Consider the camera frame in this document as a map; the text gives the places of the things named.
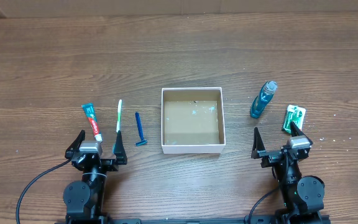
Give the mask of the blue mouthwash bottle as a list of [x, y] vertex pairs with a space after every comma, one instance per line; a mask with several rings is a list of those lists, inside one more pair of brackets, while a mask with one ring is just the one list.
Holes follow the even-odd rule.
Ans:
[[272, 100], [278, 85], [275, 81], [267, 81], [263, 87], [260, 89], [258, 96], [252, 103], [250, 107], [250, 116], [252, 118], [259, 118], [263, 113], [265, 107]]

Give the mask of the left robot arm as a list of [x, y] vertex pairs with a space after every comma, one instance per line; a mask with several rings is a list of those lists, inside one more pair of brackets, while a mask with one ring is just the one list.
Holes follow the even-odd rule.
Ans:
[[113, 159], [103, 159], [101, 143], [87, 141], [82, 130], [65, 151], [73, 167], [82, 171], [82, 178], [67, 185], [63, 201], [67, 207], [66, 223], [112, 223], [103, 212], [104, 190], [108, 172], [117, 172], [120, 165], [127, 164], [122, 133], [117, 132], [112, 147]]

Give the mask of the green white toothbrush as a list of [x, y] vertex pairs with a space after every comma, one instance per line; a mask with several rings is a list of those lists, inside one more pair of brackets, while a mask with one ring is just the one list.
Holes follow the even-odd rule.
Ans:
[[117, 133], [121, 130], [121, 111], [122, 111], [122, 100], [120, 99], [117, 104], [117, 123], [116, 123]]

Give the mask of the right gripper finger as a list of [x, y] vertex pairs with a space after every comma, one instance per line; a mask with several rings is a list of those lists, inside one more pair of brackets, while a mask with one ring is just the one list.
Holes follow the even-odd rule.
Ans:
[[307, 140], [309, 141], [310, 145], [313, 144], [312, 140], [311, 140], [308, 136], [306, 136], [306, 135], [299, 129], [299, 127], [295, 124], [294, 121], [292, 121], [292, 122], [290, 123], [290, 129], [291, 129], [291, 136], [292, 136], [292, 137], [303, 136], [303, 137], [307, 138]]
[[251, 158], [260, 159], [266, 153], [258, 127], [254, 128], [254, 143], [252, 146]]

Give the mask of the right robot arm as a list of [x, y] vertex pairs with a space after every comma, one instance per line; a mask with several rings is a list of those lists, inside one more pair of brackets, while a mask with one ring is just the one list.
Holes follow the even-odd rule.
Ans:
[[[298, 163], [309, 157], [312, 140], [294, 123], [290, 123], [291, 137], [277, 151], [266, 151], [262, 137], [254, 129], [254, 143], [251, 158], [260, 159], [261, 167], [272, 169], [278, 187], [262, 196], [251, 208], [245, 223], [330, 223], [324, 208], [324, 182], [317, 176], [302, 176]], [[254, 215], [257, 206], [276, 191], [281, 191], [284, 208], [273, 215]]]

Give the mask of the blue disposable razor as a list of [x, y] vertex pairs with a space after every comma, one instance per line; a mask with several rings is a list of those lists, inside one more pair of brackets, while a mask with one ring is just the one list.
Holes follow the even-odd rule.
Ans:
[[140, 114], [138, 112], [135, 112], [135, 119], [136, 119], [136, 123], [137, 123], [137, 129], [138, 129], [139, 137], [140, 137], [140, 141], [137, 142], [135, 145], [136, 146], [142, 146], [144, 144], [147, 144], [147, 140], [144, 138], [143, 129], [142, 129], [142, 123], [141, 123], [141, 119], [140, 119]]

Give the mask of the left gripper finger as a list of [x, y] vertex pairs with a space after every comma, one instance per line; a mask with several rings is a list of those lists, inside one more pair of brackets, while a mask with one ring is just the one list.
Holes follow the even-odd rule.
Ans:
[[116, 142], [114, 144], [112, 152], [116, 156], [116, 164], [117, 165], [126, 165], [127, 164], [127, 155], [126, 155], [126, 152], [124, 149], [121, 131], [117, 132]]
[[71, 143], [71, 145], [65, 151], [65, 158], [72, 159], [74, 154], [79, 151], [81, 143], [85, 140], [85, 130], [81, 130], [77, 138]]

